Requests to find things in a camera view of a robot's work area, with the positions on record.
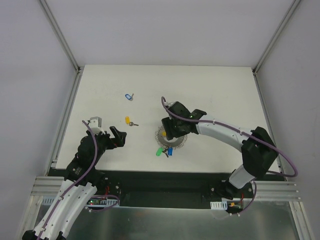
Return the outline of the blue key tag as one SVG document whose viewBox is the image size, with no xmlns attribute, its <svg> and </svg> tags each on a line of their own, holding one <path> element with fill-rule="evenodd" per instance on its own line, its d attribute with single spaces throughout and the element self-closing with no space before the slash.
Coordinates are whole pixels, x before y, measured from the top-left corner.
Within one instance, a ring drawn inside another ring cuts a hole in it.
<svg viewBox="0 0 320 240">
<path fill-rule="evenodd" d="M 167 149 L 167 155 L 168 155 L 168 156 L 172 156 L 172 155 L 173 155 L 173 148 L 172 148 L 172 147 L 169 147 L 169 148 Z"/>
</svg>

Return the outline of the green key tag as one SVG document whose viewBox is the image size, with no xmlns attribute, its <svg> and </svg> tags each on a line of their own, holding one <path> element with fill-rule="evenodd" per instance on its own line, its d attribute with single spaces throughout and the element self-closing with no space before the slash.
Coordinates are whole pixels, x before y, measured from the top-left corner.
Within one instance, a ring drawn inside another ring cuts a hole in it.
<svg viewBox="0 0 320 240">
<path fill-rule="evenodd" d="M 156 151 L 156 156 L 159 157 L 163 153 L 163 148 L 159 147 Z"/>
</svg>

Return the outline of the large metal keyring with rings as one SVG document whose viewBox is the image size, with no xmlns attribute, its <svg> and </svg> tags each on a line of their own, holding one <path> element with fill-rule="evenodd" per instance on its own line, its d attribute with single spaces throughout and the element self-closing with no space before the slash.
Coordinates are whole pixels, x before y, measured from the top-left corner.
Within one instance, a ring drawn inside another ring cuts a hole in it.
<svg viewBox="0 0 320 240">
<path fill-rule="evenodd" d="M 185 142 L 188 139 L 188 136 L 181 136 L 178 138 L 173 138 L 172 140 L 168 140 L 167 136 L 162 136 L 162 132 L 166 132 L 163 126 L 158 127 L 158 129 L 155 131 L 155 140 L 158 143 L 158 145 L 162 148 L 173 148 L 180 149 L 184 146 Z"/>
</svg>

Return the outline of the silver key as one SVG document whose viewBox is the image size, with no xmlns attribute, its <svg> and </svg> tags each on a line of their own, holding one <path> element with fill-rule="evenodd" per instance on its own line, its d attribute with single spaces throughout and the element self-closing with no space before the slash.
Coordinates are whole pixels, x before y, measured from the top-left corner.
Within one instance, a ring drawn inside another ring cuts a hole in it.
<svg viewBox="0 0 320 240">
<path fill-rule="evenodd" d="M 167 148 L 164 148 L 163 150 L 162 150 L 162 152 L 165 154 L 165 156 L 168 158 L 169 157 L 169 155 L 168 155 L 168 153 L 167 153 Z"/>
</svg>

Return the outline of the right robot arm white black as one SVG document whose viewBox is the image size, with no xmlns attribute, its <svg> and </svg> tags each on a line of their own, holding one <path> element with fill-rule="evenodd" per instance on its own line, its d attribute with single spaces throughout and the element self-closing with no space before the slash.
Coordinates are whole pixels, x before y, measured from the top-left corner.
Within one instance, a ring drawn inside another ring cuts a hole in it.
<svg viewBox="0 0 320 240">
<path fill-rule="evenodd" d="M 188 134 L 203 135 L 221 141 L 241 153 L 242 164 L 215 188 L 216 194 L 222 198 L 232 200 L 241 194 L 247 183 L 267 173 L 279 155 L 268 132 L 262 127 L 245 131 L 215 120 L 200 109 L 190 112 L 179 101 L 168 103 L 162 97 L 161 104 L 168 113 L 168 117 L 161 120 L 167 140 Z"/>
</svg>

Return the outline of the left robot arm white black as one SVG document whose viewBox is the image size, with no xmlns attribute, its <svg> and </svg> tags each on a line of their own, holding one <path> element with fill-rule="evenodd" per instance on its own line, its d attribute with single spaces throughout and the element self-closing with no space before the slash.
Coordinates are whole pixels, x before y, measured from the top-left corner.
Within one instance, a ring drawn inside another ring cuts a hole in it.
<svg viewBox="0 0 320 240">
<path fill-rule="evenodd" d="M 80 140 L 53 203 L 34 229 L 22 235 L 24 240 L 65 240 L 87 202 L 95 194 L 106 193 L 106 175 L 96 164 L 107 150 L 124 147 L 127 133 L 111 126 L 111 133 L 94 133 L 91 128 Z"/>
</svg>

